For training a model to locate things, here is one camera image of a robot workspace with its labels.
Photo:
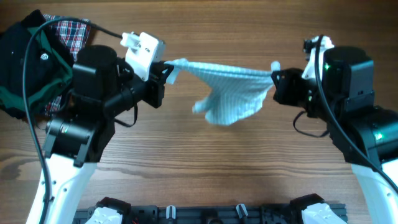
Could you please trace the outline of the light blue striped shorts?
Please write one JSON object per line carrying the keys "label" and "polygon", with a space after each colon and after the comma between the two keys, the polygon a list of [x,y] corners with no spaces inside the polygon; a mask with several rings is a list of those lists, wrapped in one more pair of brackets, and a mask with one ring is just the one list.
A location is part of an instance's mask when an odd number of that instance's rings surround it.
{"label": "light blue striped shorts", "polygon": [[270,70],[255,70],[216,63],[190,62],[185,58],[166,61],[174,67],[167,78],[174,84],[180,72],[188,72],[211,88],[210,94],[192,106],[192,113],[205,115],[210,124],[229,126],[256,114],[272,88],[272,72],[280,70],[273,61]]}

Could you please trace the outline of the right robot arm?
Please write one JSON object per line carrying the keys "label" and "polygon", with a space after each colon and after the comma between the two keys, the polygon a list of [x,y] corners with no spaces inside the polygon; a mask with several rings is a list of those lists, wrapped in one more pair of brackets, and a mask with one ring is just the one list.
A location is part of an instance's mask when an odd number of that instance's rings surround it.
{"label": "right robot arm", "polygon": [[333,145],[351,165],[373,223],[397,223],[397,112],[374,104],[374,62],[357,47],[314,57],[313,78],[275,71],[274,100],[327,123]]}

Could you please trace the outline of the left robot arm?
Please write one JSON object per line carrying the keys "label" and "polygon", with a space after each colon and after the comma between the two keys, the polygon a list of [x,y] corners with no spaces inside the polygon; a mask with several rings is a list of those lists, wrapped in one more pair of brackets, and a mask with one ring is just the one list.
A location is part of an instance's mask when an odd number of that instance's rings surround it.
{"label": "left robot arm", "polygon": [[73,65],[71,107],[47,123],[45,167],[28,223],[71,223],[119,114],[140,101],[158,108],[172,66],[162,60],[164,44],[129,48],[119,58],[111,47],[80,50]]}

